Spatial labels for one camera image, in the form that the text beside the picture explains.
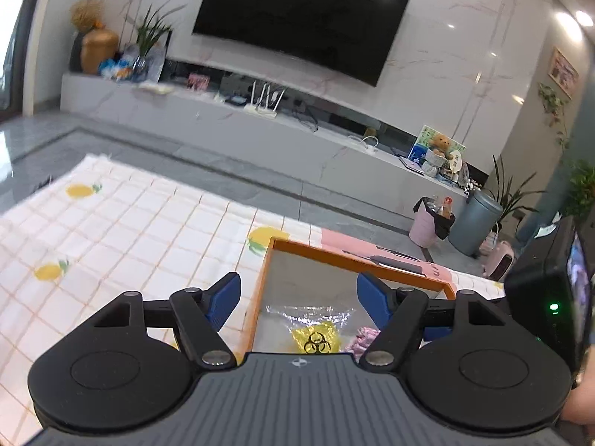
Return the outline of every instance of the play mat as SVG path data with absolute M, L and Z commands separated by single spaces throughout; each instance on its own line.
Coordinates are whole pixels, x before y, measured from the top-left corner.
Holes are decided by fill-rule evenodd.
M 23 444 L 40 428 L 27 387 L 33 361 L 123 291 L 165 299 L 237 271 L 242 298 L 220 332 L 237 349 L 272 236 L 339 253 L 337 243 L 350 242 L 356 255 L 373 247 L 103 156 L 87 156 L 7 212 L 0 219 L 2 444 Z M 455 290 L 503 294 L 489 280 L 443 273 Z M 170 330 L 149 334 L 174 344 Z

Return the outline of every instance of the person's arm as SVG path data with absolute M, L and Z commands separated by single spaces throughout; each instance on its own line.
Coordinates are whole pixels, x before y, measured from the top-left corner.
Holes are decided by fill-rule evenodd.
M 581 384 L 573 389 L 562 409 L 562 419 L 595 426 L 595 346 L 591 345 Z

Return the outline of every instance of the green plant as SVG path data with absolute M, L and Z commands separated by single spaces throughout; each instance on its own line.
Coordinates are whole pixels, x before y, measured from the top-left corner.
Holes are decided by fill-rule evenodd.
M 505 217 L 509 214 L 514 213 L 517 210 L 525 210 L 525 211 L 537 211 L 535 208 L 531 208 L 530 206 L 521 205 L 520 202 L 523 198 L 531 194 L 541 194 L 545 193 L 545 191 L 523 191 L 523 188 L 529 184 L 529 182 L 535 177 L 537 174 L 534 172 L 531 176 L 525 179 L 521 185 L 517 188 L 516 191 L 512 191 L 512 179 L 513 176 L 508 178 L 506 181 L 506 176 L 504 172 L 504 161 L 502 161 L 502 156 L 500 158 L 500 167 L 498 167 L 498 161 L 496 161 L 496 157 L 492 156 L 494 160 L 494 166 L 496 171 L 496 181 L 498 182 L 498 194 L 494 195 L 491 191 L 488 190 L 488 193 L 492 195 L 492 197 L 500 203 L 502 209 L 501 217 L 498 219 L 498 226 L 502 229 L 502 221 Z
M 581 159 L 572 164 L 570 188 L 564 205 L 565 216 L 585 218 L 595 203 L 595 167 Z
M 166 24 L 164 19 L 185 7 L 185 5 L 177 6 L 160 15 L 159 12 L 167 3 L 169 3 L 169 0 L 155 11 L 153 11 L 152 5 L 149 5 L 147 14 L 142 20 L 134 20 L 129 15 L 126 15 L 127 21 L 132 23 L 136 28 L 136 44 L 139 46 L 139 55 L 141 57 L 147 56 L 149 50 L 153 48 L 153 45 L 159 41 L 161 36 L 171 30 L 171 25 Z
M 560 124 L 561 129 L 556 131 L 556 142 L 564 149 L 568 149 L 570 139 L 568 136 L 568 129 L 566 129 L 566 122 L 564 120 L 564 106 L 568 104 L 567 100 L 562 100 L 556 95 L 554 89 L 549 85 L 539 83 L 537 94 L 541 99 L 543 110 L 550 115 L 549 126 L 553 127 L 555 124 Z

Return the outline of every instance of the small box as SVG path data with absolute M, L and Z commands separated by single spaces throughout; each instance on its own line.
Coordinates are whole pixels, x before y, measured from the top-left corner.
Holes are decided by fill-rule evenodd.
M 190 90 L 205 91 L 209 87 L 210 77 L 207 75 L 190 74 L 186 87 Z
M 371 262 L 343 251 L 313 248 L 301 243 L 272 238 L 257 282 L 257 290 L 246 312 L 237 356 L 248 351 L 288 352 L 289 334 L 271 321 L 266 307 L 335 307 L 353 309 L 349 332 L 361 326 L 374 326 L 359 304 L 356 280 L 370 272 L 390 287 L 415 287 L 430 298 L 454 299 L 450 282 L 427 274 L 401 271 Z

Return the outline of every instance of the clear plastic bag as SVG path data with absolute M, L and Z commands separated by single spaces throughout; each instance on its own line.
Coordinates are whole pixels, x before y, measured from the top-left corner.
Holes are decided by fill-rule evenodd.
M 333 307 L 271 307 L 267 313 L 284 322 L 289 335 L 289 351 L 298 354 L 331 354 L 349 342 L 342 332 L 347 328 L 354 309 L 335 310 Z

